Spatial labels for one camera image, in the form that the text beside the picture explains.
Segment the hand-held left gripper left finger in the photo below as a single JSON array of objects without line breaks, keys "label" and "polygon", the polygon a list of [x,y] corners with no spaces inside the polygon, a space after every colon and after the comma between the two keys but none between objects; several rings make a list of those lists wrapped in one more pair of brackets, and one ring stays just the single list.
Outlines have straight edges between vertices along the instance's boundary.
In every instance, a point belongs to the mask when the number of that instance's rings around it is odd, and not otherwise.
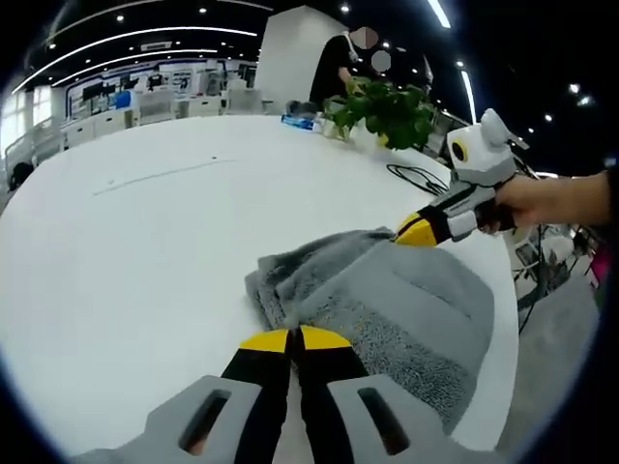
[{"label": "hand-held left gripper left finger", "polygon": [[270,463],[286,415],[290,330],[241,343],[221,376],[207,375],[149,414],[145,463]]}]

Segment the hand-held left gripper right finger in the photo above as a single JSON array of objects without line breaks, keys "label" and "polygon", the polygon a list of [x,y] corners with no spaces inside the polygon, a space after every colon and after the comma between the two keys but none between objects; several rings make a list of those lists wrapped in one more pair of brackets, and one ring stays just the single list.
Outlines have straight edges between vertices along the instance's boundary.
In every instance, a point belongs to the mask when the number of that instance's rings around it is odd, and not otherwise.
[{"label": "hand-held left gripper right finger", "polygon": [[301,413],[316,463],[463,463],[438,414],[390,377],[370,375],[341,335],[294,332]]}]

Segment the person's right hand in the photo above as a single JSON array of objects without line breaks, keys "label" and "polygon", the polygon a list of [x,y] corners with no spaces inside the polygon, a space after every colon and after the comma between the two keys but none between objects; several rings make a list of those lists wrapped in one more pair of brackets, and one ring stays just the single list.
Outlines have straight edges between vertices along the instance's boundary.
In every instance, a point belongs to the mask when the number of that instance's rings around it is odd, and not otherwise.
[{"label": "person's right hand", "polygon": [[541,224],[547,213],[545,188],[542,180],[516,175],[496,191],[495,201],[509,210],[515,226]]}]

